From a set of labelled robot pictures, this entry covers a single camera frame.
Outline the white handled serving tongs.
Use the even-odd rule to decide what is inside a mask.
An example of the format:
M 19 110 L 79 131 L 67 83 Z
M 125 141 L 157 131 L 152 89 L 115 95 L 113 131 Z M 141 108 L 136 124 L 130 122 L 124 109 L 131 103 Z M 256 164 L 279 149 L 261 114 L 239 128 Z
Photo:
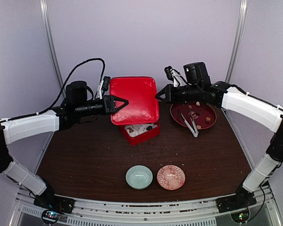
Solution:
M 197 126 L 193 120 L 193 118 L 191 118 L 191 124 L 188 122 L 188 120 L 184 117 L 183 113 L 181 112 L 180 109 L 177 110 L 177 114 L 178 116 L 184 121 L 185 125 L 187 126 L 187 128 L 190 130 L 190 132 L 192 133 L 192 135 L 197 138 L 199 135 Z

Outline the red square box lid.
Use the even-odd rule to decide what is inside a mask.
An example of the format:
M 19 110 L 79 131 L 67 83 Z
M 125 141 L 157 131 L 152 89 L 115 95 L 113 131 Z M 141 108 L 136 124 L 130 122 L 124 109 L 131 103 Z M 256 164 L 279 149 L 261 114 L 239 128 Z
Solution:
M 159 105 L 155 95 L 156 83 L 152 77 L 115 77 L 109 85 L 109 94 L 127 99 L 129 104 L 111 115 L 114 125 L 154 123 L 159 120 Z

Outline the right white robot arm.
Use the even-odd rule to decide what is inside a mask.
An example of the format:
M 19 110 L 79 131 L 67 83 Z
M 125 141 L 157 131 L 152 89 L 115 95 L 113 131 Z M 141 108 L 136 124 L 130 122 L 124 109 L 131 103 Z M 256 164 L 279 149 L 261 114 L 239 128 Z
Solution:
M 283 106 L 262 100 L 244 91 L 238 85 L 225 81 L 212 83 L 204 62 L 183 66 L 181 75 L 171 66 L 164 68 L 170 80 L 156 98 L 168 104 L 186 104 L 201 102 L 220 108 L 227 113 L 240 115 L 246 125 L 243 129 L 234 129 L 242 143 L 257 139 L 259 147 L 266 148 L 263 156 L 248 153 L 249 159 L 257 158 L 251 172 L 233 196 L 232 203 L 242 208 L 250 201 L 250 194 L 263 185 L 283 162 Z

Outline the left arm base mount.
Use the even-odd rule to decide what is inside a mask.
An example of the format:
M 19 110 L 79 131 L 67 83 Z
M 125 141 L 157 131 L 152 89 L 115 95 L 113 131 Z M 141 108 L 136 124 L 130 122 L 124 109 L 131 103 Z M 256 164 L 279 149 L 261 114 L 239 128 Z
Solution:
M 72 213 L 75 200 L 51 194 L 49 197 L 36 195 L 33 204 L 44 208 L 41 213 L 41 220 L 46 225 L 52 225 L 57 223 L 63 215 Z

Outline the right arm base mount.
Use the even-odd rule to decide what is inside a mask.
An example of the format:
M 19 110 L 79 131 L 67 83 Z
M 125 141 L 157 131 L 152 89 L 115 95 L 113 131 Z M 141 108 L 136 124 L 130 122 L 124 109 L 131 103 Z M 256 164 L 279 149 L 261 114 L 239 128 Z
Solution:
M 233 222 L 245 224 L 250 220 L 251 205 L 257 203 L 254 193 L 234 194 L 216 199 L 219 213 L 229 212 Z

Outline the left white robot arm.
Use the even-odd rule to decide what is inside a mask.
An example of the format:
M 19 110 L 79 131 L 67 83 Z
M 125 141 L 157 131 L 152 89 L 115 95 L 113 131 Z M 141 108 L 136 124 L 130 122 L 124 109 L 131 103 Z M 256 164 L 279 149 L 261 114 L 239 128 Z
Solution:
M 30 191 L 48 209 L 58 205 L 55 192 L 43 179 L 9 154 L 8 146 L 14 142 L 70 129 L 89 116 L 110 115 L 129 104 L 114 95 L 101 94 L 98 99 L 88 99 L 91 93 L 85 81 L 74 81 L 66 86 L 66 97 L 60 106 L 53 106 L 44 113 L 0 119 L 0 174 Z

